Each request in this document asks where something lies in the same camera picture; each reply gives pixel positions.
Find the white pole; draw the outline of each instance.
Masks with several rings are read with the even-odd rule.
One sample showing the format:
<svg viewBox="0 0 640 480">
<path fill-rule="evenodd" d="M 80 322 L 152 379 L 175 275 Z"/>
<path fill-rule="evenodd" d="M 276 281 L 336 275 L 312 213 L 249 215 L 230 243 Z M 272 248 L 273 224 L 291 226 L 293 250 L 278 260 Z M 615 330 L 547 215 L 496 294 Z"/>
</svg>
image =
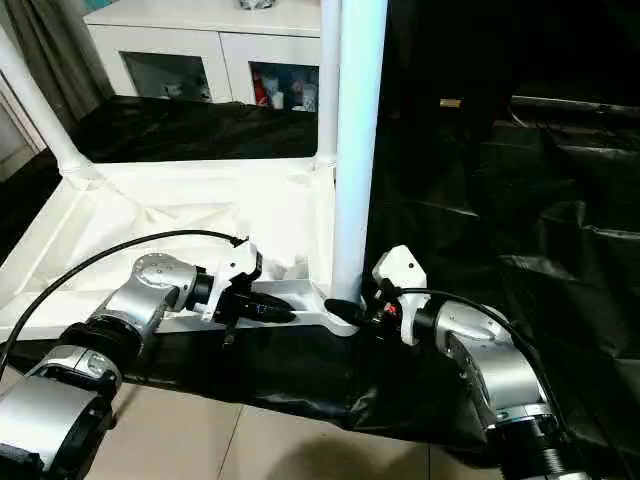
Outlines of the white pole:
<svg viewBox="0 0 640 480">
<path fill-rule="evenodd" d="M 317 161 L 334 164 L 338 149 L 338 88 L 340 86 L 340 0 L 322 1 L 322 58 L 318 101 Z"/>
<path fill-rule="evenodd" d="M 63 175 L 80 173 L 80 170 L 91 166 L 91 162 L 78 151 L 69 138 L 2 26 L 0 26 L 0 72 L 57 158 L 60 173 Z"/>
<path fill-rule="evenodd" d="M 386 19 L 387 0 L 342 2 L 331 295 L 351 301 L 364 265 Z"/>
</svg>

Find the floor tile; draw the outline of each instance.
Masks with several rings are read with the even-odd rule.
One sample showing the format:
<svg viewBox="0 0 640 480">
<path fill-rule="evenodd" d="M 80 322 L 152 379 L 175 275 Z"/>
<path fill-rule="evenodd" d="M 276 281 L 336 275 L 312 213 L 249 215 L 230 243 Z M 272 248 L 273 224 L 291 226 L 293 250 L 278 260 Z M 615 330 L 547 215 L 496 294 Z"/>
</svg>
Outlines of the floor tile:
<svg viewBox="0 0 640 480">
<path fill-rule="evenodd" d="M 244 407 L 220 480 L 424 480 L 427 446 Z"/>
<path fill-rule="evenodd" d="M 501 480 L 498 469 L 471 468 L 446 453 L 431 446 L 429 452 L 430 480 Z"/>
<path fill-rule="evenodd" d="M 87 480 L 216 479 L 241 407 L 124 385 Z"/>
</svg>

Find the black cable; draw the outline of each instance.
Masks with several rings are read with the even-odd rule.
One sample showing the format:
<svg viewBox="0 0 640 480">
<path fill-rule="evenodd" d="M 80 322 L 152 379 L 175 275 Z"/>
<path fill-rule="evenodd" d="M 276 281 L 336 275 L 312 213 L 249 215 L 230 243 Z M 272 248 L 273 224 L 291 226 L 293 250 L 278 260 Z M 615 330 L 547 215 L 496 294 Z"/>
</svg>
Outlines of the black cable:
<svg viewBox="0 0 640 480">
<path fill-rule="evenodd" d="M 116 252 L 133 247 L 134 245 L 150 242 L 152 240 L 158 240 L 158 239 L 167 238 L 167 237 L 177 237 L 181 235 L 201 235 L 204 237 L 221 238 L 231 243 L 231 245 L 233 245 L 234 247 L 237 247 L 238 245 L 244 242 L 244 240 L 240 238 L 233 237 L 225 233 L 212 232 L 209 230 L 174 230 L 171 232 L 154 233 L 153 235 L 147 235 L 145 237 L 135 238 L 133 240 L 129 240 L 127 242 L 123 242 L 118 245 L 115 245 L 111 248 L 103 250 L 100 253 L 95 254 L 92 257 L 87 258 L 85 261 L 73 267 L 71 270 L 63 274 L 55 282 L 53 282 L 51 285 L 45 288 L 43 292 L 40 295 L 38 295 L 38 297 L 31 303 L 31 305 L 27 307 L 24 313 L 20 315 L 20 318 L 18 319 L 15 326 L 13 327 L 13 330 L 11 330 L 11 334 L 9 335 L 9 338 L 7 339 L 4 345 L 4 350 L 2 351 L 2 356 L 0 357 L 0 380 L 2 380 L 4 371 L 7 368 L 7 363 L 9 362 L 9 354 L 11 353 L 11 349 L 16 343 L 18 339 L 18 335 L 20 335 L 20 332 L 22 331 L 25 324 L 27 323 L 27 320 L 29 320 L 29 317 L 31 317 L 31 315 L 36 310 L 36 308 L 38 308 L 42 304 L 42 302 L 44 302 L 49 297 L 49 295 L 51 295 L 58 288 L 60 288 L 62 284 L 64 284 L 66 281 L 68 281 L 69 279 L 71 279 L 81 271 L 83 271 L 88 266 L 93 265 L 97 261 L 102 260 L 103 258 L 108 257 L 109 255 L 112 255 Z"/>
<path fill-rule="evenodd" d="M 461 295 L 456 295 L 455 293 L 445 292 L 443 290 L 432 290 L 430 288 L 399 288 L 397 290 L 397 293 L 398 295 L 405 295 L 405 294 L 433 295 L 436 297 L 441 297 L 445 300 L 451 300 L 454 302 L 462 303 L 478 310 L 481 313 L 484 313 L 486 316 L 488 316 L 493 321 L 495 321 L 498 325 L 504 328 L 513 337 L 515 343 L 518 344 L 517 346 L 522 349 L 523 355 L 526 357 L 526 359 L 529 361 L 529 363 L 533 367 L 534 371 L 537 373 L 538 380 L 540 380 L 540 383 L 542 384 L 542 388 L 544 389 L 544 392 L 547 396 L 547 400 L 549 400 L 549 403 L 551 404 L 551 408 L 557 415 L 558 421 L 560 422 L 561 427 L 564 429 L 564 431 L 567 434 L 571 432 L 571 430 L 569 429 L 569 424 L 566 421 L 562 413 L 562 410 L 560 410 L 560 405 L 556 400 L 553 390 L 551 389 L 551 382 L 549 382 L 549 379 L 547 377 L 547 374 L 544 371 L 544 368 L 541 365 L 541 362 L 538 360 L 536 354 L 534 353 L 534 347 L 531 344 L 532 342 L 527 337 L 525 337 L 521 332 L 516 330 L 515 327 L 511 323 L 509 323 L 508 320 L 506 320 L 500 314 L 496 313 L 495 311 L 491 310 L 489 307 L 486 307 L 485 305 L 479 302 L 471 300 L 467 297 L 463 297 Z M 613 444 L 609 443 L 609 445 L 620 455 L 620 452 Z M 585 455 L 582 452 L 579 452 L 579 454 L 582 457 L 583 461 L 585 462 L 585 465 L 588 465 L 588 463 L 586 462 Z"/>
</svg>

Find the black plastic sheet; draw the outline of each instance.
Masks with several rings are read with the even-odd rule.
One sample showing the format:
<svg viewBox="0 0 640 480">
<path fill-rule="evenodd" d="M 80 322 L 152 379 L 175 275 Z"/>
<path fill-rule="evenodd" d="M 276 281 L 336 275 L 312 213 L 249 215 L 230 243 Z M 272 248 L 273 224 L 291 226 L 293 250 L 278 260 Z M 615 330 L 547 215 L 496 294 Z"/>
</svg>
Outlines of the black plastic sheet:
<svg viewBox="0 0 640 480">
<path fill-rule="evenodd" d="M 475 141 L 457 118 L 432 120 L 421 134 L 380 126 L 367 267 L 404 243 L 431 287 L 502 310 L 534 339 L 593 466 L 640 472 L 638 139 L 494 127 Z M 77 142 L 109 162 L 305 156 L 315 150 L 315 118 L 115 99 L 87 119 Z M 53 168 L 31 179 L 50 188 Z M 51 344 L 20 342 L 12 363 L 24 370 Z M 230 349 L 221 344 L 220 333 L 157 335 L 127 379 L 491 463 L 455 366 L 426 343 L 283 327 L 241 330 Z"/>
</svg>

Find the white tabletop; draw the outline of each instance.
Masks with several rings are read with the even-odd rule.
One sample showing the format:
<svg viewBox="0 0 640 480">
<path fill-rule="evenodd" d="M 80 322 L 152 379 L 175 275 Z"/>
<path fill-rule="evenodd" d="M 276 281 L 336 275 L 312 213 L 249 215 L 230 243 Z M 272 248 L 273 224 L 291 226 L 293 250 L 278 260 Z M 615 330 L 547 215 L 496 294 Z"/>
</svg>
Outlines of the white tabletop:
<svg viewBox="0 0 640 480">
<path fill-rule="evenodd" d="M 88 25 L 319 37 L 320 2 L 276 0 L 272 8 L 248 11 L 238 0 L 120 0 L 84 20 Z"/>
</svg>

